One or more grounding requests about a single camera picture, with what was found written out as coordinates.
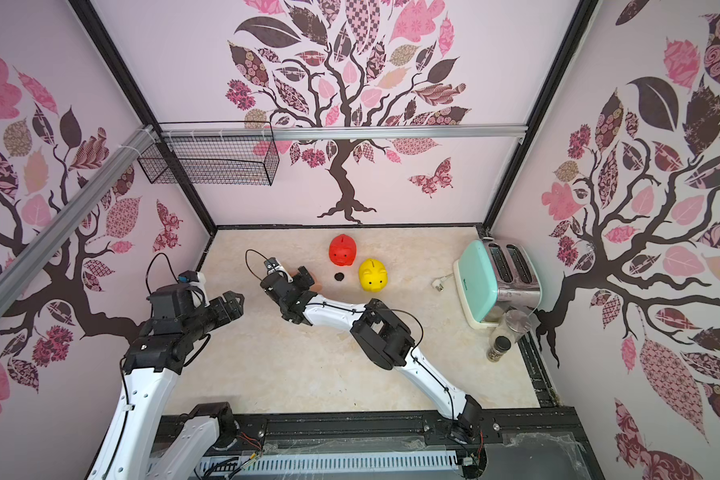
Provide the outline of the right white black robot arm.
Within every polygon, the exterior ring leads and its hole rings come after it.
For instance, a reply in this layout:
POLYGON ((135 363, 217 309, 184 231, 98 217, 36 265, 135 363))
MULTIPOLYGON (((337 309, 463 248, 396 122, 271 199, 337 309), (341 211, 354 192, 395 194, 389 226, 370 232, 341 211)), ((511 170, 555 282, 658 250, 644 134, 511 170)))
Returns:
POLYGON ((314 280, 305 267, 292 276, 274 257, 266 259, 264 265, 266 275, 260 286, 278 305, 284 320, 350 333, 373 364, 400 372, 432 401, 437 412, 450 422, 453 441, 467 445, 479 438, 482 406, 428 361, 411 329, 399 317, 399 309, 379 299, 365 304, 327 299, 312 290, 314 280))

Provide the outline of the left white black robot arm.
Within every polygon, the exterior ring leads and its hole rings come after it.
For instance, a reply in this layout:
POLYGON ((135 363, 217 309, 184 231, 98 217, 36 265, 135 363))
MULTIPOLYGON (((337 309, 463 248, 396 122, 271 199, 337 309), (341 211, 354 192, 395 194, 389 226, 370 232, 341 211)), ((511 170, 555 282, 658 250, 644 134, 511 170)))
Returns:
POLYGON ((196 405, 171 419, 176 436, 155 465, 150 455, 163 412, 196 342, 244 314, 243 295, 209 299, 195 285, 164 286, 148 296, 150 317, 120 361, 121 392, 91 479, 186 479, 213 447, 234 444, 239 425, 226 402, 196 405))

